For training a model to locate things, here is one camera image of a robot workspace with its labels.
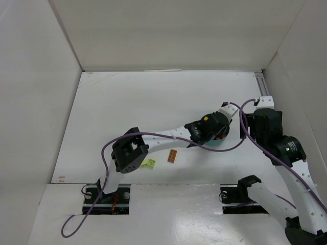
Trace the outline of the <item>brown long lego plate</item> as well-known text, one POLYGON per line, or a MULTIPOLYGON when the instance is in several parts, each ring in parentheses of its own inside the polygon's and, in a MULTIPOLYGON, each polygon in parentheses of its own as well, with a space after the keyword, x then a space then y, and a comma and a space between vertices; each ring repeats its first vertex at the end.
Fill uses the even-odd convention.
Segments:
POLYGON ((177 156, 177 150, 171 149, 168 155, 167 161, 169 163, 174 163, 177 156))

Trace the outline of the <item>green hollow lego brick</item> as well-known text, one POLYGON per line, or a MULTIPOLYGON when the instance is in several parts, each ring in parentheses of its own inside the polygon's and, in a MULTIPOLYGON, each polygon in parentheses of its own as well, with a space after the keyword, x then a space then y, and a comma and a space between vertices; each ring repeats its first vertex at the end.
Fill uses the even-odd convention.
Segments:
POLYGON ((149 159, 146 166, 149 167, 149 168, 154 168, 156 165, 156 161, 153 160, 153 159, 149 159))

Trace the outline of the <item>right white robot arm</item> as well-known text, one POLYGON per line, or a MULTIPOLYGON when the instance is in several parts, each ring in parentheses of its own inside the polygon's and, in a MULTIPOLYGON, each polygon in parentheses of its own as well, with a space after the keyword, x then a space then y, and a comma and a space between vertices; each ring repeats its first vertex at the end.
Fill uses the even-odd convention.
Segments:
POLYGON ((283 134, 282 115, 273 108, 257 108, 252 114, 241 112, 240 127, 271 160, 294 204, 269 191, 254 175, 238 181, 239 194, 273 216, 290 244, 326 244, 326 205, 318 196, 301 143, 283 134))

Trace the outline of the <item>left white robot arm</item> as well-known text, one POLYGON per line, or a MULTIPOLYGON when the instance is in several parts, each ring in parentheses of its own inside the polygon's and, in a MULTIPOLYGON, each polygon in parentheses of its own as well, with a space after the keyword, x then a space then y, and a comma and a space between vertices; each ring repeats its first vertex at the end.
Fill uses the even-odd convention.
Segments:
POLYGON ((219 110, 172 130, 146 133, 138 127, 131 128, 112 146, 109 173, 102 186, 103 192, 115 192, 123 175, 137 170, 148 154, 172 148, 200 147, 210 140, 224 138, 231 121, 232 115, 219 110))

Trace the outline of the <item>teal round divided container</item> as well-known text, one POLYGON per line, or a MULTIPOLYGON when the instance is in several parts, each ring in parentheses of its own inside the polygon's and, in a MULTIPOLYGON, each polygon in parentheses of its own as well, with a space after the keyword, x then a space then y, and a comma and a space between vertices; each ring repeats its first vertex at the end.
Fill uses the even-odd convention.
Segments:
POLYGON ((227 128, 223 131, 222 134, 220 134, 216 138, 212 138, 210 141, 206 142, 204 145, 205 146, 219 146, 225 140, 225 138, 228 136, 229 130, 230 130, 230 127, 227 126, 227 128))

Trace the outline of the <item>aluminium rail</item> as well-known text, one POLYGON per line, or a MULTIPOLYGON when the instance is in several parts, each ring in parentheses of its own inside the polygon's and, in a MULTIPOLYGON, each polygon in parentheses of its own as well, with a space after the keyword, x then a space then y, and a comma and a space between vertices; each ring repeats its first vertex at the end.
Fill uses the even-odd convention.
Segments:
POLYGON ((255 72, 254 75, 255 75, 261 96, 269 96, 270 93, 269 93, 268 87, 266 85, 264 74, 262 72, 255 72))

